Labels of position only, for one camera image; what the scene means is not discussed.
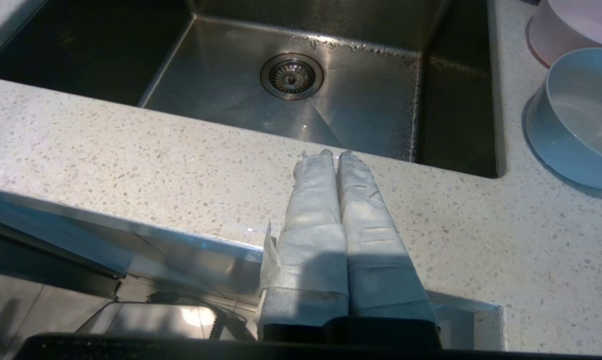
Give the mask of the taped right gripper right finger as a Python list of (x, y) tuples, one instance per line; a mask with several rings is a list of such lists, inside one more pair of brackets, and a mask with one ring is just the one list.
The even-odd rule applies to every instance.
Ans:
[(337, 169), (354, 333), (391, 346), (439, 346), (438, 317), (371, 169), (352, 151)]

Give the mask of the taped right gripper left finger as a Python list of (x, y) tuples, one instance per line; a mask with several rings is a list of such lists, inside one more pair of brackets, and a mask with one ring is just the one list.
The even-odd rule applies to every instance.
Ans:
[(255, 323), (260, 341), (322, 331), (349, 314), (347, 241), (333, 153), (303, 153), (278, 238), (266, 231)]

